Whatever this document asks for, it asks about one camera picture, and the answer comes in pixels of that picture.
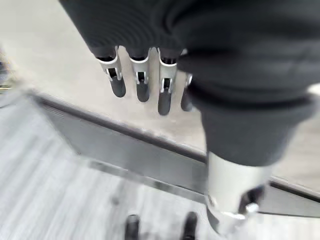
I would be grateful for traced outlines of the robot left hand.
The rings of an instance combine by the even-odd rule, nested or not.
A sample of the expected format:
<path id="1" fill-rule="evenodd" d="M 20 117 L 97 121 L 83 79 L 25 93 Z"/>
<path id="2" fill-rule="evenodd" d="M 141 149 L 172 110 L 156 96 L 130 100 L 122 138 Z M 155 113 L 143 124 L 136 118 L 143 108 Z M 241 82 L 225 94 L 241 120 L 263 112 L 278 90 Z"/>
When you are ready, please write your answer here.
<path id="1" fill-rule="evenodd" d="M 93 55 L 158 48 L 190 74 L 207 150 L 207 216 L 220 235 L 254 215 L 276 163 L 318 107 L 317 0 L 62 0 Z"/>

